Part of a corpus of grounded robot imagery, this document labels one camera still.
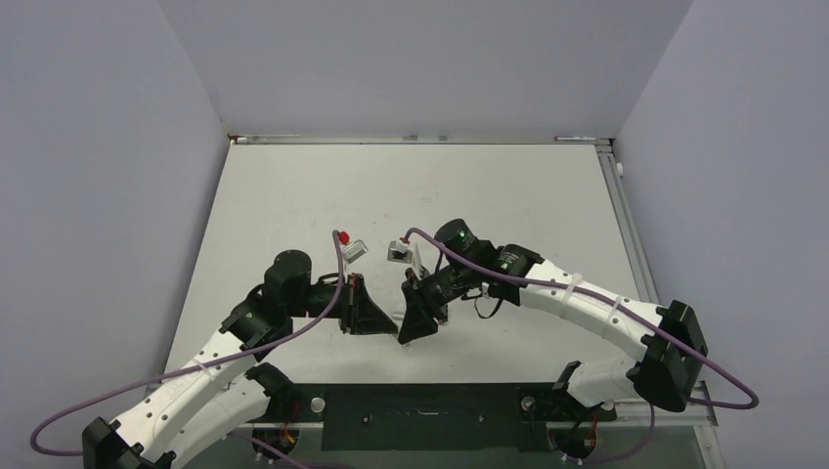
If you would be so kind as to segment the white remote control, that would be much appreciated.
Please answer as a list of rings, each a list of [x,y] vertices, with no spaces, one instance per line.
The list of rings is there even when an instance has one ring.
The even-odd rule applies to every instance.
[[[411,326],[406,323],[406,315],[404,311],[394,311],[392,313],[392,320],[398,326],[396,340],[403,350],[409,351],[413,342],[413,330]]]

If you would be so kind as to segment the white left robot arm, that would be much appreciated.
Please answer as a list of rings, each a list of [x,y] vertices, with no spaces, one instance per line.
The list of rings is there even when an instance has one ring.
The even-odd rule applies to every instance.
[[[350,335],[392,335],[397,324],[370,298],[350,258],[337,272],[311,277],[300,250],[278,254],[255,286],[187,364],[148,397],[112,420],[82,432],[86,468],[181,468],[237,427],[259,417],[278,420],[293,402],[291,381],[265,361],[296,336],[293,321],[335,319]]]

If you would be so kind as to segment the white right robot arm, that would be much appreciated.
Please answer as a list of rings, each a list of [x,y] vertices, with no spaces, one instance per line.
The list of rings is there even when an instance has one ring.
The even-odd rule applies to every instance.
[[[685,411],[708,354],[694,311],[635,301],[557,267],[517,244],[495,246],[477,237],[462,219],[434,236],[447,264],[423,268],[417,247],[404,238],[390,242],[387,257],[408,265],[401,286],[406,310],[397,340],[409,344],[437,333],[455,300],[487,297],[499,305],[549,313],[613,344],[623,356],[605,362],[573,361],[553,387],[554,409],[576,418],[588,408],[640,398],[662,410]]]

